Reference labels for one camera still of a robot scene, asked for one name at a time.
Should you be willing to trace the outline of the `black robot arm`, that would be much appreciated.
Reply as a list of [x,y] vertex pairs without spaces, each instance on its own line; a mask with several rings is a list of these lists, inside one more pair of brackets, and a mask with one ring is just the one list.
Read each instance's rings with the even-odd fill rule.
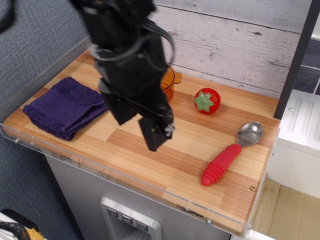
[[140,115],[150,151],[175,130],[172,109],[161,89],[168,70],[162,39],[171,36],[149,19],[151,0],[74,0],[88,30],[90,53],[100,73],[99,89],[113,117],[122,125]]

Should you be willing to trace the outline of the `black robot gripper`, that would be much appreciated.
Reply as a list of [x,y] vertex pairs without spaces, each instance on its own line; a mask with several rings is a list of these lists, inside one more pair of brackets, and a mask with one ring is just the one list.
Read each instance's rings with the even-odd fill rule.
[[175,124],[161,80],[167,71],[162,40],[156,34],[139,37],[123,52],[90,47],[95,66],[104,80],[100,83],[103,100],[119,125],[137,114],[150,151],[172,138]]

